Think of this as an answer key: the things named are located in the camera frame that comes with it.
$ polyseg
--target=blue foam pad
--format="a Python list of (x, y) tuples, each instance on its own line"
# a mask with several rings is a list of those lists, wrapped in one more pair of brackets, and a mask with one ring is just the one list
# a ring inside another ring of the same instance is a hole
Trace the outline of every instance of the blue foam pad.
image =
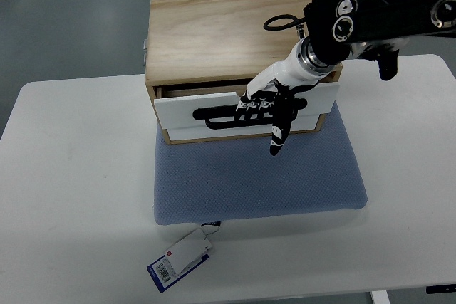
[(211, 222), (361, 209), (367, 195), (335, 104), (320, 132), (166, 145), (157, 132), (155, 220)]

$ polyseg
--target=robotic arm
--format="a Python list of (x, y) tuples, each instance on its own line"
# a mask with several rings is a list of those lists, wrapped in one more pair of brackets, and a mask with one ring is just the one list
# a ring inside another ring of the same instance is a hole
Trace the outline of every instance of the robotic arm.
[[(277, 19), (292, 22), (270, 26)], [(309, 30), (305, 38), (303, 22)], [(296, 93), (315, 87), (350, 53), (377, 61), (380, 78), (390, 80), (398, 72), (399, 49), (408, 36), (456, 38), (456, 0), (312, 0), (303, 19), (287, 14), (264, 24), (266, 30), (275, 31), (293, 27), (300, 33), (299, 42), (284, 61), (275, 62), (248, 84), (234, 115), (235, 120), (272, 115), (272, 155), (279, 152), (296, 117)]]

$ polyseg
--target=white drawer front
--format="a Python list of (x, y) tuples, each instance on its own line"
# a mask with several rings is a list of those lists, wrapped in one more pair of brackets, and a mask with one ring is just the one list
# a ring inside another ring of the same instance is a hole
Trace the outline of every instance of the white drawer front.
[[(306, 115), (297, 117), (291, 124), (291, 131), (313, 130), (320, 115)], [(227, 128), (223, 130), (210, 130), (205, 126), (168, 129), (170, 140), (203, 139), (215, 137), (233, 137), (237, 135), (260, 135), (271, 133), (271, 125)]]
[[(308, 105), (299, 111), (298, 117), (291, 126), (291, 130), (314, 129), (319, 115), (331, 111), (338, 89), (338, 83), (323, 83), (313, 90), (299, 93), (297, 97), (306, 98)], [(229, 92), (155, 99), (154, 105), (160, 124), (162, 128), (168, 130), (171, 140), (228, 137), (271, 132), (271, 125), (211, 130), (206, 127), (204, 120), (193, 118), (193, 111), (198, 108), (237, 105), (238, 102), (239, 96), (235, 92)]]

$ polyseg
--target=wooden drawer box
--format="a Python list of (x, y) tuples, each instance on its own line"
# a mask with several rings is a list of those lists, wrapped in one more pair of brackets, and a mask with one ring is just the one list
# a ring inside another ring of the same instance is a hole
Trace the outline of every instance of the wooden drawer box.
[[(212, 130), (192, 114), (236, 105), (252, 78), (285, 59), (298, 41), (296, 30), (265, 31), (263, 23), (278, 14), (301, 18), (310, 1), (151, 0), (145, 84), (167, 142), (270, 134), (271, 125)], [(309, 104), (299, 111), (292, 132), (319, 130), (336, 99), (341, 68), (298, 94)]]

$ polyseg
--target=barcode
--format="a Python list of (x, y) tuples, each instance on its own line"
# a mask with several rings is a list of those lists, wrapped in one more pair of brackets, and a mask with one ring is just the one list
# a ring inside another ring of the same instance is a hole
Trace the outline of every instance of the barcode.
[(171, 280), (171, 276), (163, 263), (159, 264), (155, 270), (158, 272), (163, 283)]

